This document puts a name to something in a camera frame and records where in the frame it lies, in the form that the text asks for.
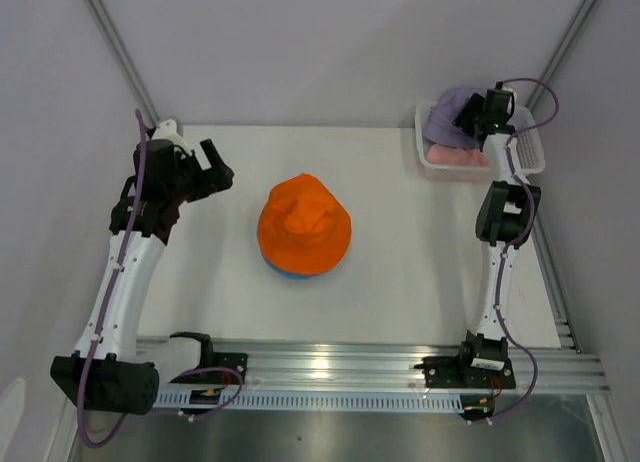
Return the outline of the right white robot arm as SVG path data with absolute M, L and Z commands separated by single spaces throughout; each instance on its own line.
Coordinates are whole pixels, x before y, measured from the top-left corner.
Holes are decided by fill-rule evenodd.
M 490 388 L 493 381 L 515 386 L 509 347 L 517 343 L 506 325 L 509 291 L 541 199 L 517 157 L 518 131 L 511 124 L 515 99 L 515 92 L 498 82 L 484 96 L 472 95 L 454 120 L 478 142 L 493 174 L 475 224 L 483 255 L 478 311 L 451 363 L 460 388 Z

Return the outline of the blue bucket hat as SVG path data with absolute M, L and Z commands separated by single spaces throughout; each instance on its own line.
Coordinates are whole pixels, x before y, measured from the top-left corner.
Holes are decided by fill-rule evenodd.
M 299 274 L 299 273 L 283 270 L 277 267 L 276 265 L 274 265 L 273 263 L 271 263 L 268 259 L 265 259 L 265 263 L 267 264 L 267 266 L 269 266 L 272 270 L 274 270 L 280 276 L 291 279 L 291 280 L 308 280 L 317 276 L 317 275 Z

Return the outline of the purple bucket hat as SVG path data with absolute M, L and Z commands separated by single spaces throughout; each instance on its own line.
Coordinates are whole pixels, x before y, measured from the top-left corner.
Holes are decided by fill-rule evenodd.
M 448 148 L 478 149 L 478 142 L 453 122 L 472 95 L 485 93 L 486 88 L 479 86 L 457 86 L 446 90 L 438 98 L 429 120 L 422 123 L 423 136 L 433 144 Z

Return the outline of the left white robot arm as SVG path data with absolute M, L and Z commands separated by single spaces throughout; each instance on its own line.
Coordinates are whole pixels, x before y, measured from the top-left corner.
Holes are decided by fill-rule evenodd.
M 79 414 L 145 415 L 159 390 L 172 382 L 240 384 L 239 365 L 216 359 L 210 336 L 176 332 L 151 356 L 136 349 L 137 331 L 152 276 L 183 203 L 231 188 L 234 172 L 213 142 L 201 141 L 209 162 L 167 139 L 136 146 L 135 172 L 111 211 L 110 249 L 96 302 L 68 356 L 53 359 L 50 375 Z

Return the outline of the orange bucket hat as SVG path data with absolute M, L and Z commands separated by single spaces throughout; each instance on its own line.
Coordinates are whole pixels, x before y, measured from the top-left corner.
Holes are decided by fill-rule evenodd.
M 257 225 L 266 262 L 300 277 L 334 269 L 347 254 L 351 237 L 350 214 L 320 179 L 307 173 L 273 187 Z

